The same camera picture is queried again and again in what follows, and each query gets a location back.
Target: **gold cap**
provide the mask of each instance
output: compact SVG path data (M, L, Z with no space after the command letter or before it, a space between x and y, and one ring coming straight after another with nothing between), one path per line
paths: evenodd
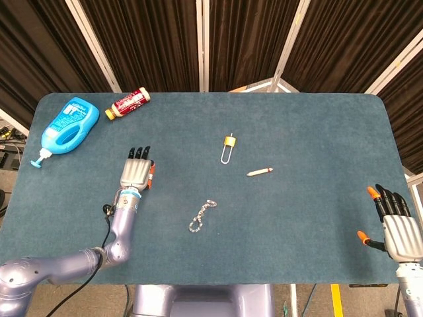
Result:
M114 113L110 109L107 109L105 111L105 113L106 113L107 118L109 118L110 120L114 120L114 118L116 118L116 116L114 115Z

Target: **floor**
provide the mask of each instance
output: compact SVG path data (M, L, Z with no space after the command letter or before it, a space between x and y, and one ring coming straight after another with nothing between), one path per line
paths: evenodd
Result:
M12 192L17 173L0 170L0 188L5 192ZM301 315L313 285L298 285L298 312ZM340 294L345 317L384 317L385 309L393 309L398 285L384 288L351 289L348 285L340 286ZM65 296L77 288L77 285L40 285L32 301L29 317L45 316ZM134 286L130 287L131 298ZM289 285L275 285L274 298L276 316L283 316L284 301L289 306ZM65 303L56 315L61 317L78 316L123 316L126 303L126 291L123 285L88 285L80 293ZM399 311L405 313L402 300ZM330 285L319 284L307 310L307 317L334 316Z

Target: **bottle label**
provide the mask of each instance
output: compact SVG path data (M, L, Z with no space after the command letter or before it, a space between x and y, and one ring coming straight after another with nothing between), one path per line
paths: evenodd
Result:
M125 98L116 101L113 105L116 107L117 111L122 116L124 116L125 114L134 111L147 102L148 100L143 95L141 90L137 89L133 93L127 95Z
M65 126L73 122L81 121L87 116L88 111L88 107L82 104L78 104L76 102L68 104L56 120L50 124L49 128L55 131L60 131Z

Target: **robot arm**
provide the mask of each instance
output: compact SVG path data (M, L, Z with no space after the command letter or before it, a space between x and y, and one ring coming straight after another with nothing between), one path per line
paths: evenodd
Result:
M151 187L154 167L154 163L147 160L149 147L142 158L142 148L135 158L134 150L131 149L126 160L120 180L122 189L116 194L117 203L114 201L112 206L114 241L104 249L89 248L60 258L21 258L6 262L0 267L0 316L24 316L36 286L43 280L56 285L91 275L98 267L100 255L101 268L129 259L132 227L141 199L139 193Z
M410 216L405 200L397 193L392 194L380 185L379 193L368 188L380 221L383 225L385 243L373 241L364 232L358 236L372 248L387 252L399 263L397 278L409 317L423 317L423 239L417 222Z

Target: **plastic bottle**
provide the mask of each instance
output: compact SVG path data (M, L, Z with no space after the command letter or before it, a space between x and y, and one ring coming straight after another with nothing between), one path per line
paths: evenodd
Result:
M37 168L52 154L64 154L76 148L97 122L99 110L89 102L74 97L48 125L41 136L40 158L31 161Z
M138 109L149 101L150 95L144 87L141 87L127 95L125 98L113 103L113 105L105 112L107 118L114 120L116 117L123 117L126 114L129 114L131 111Z

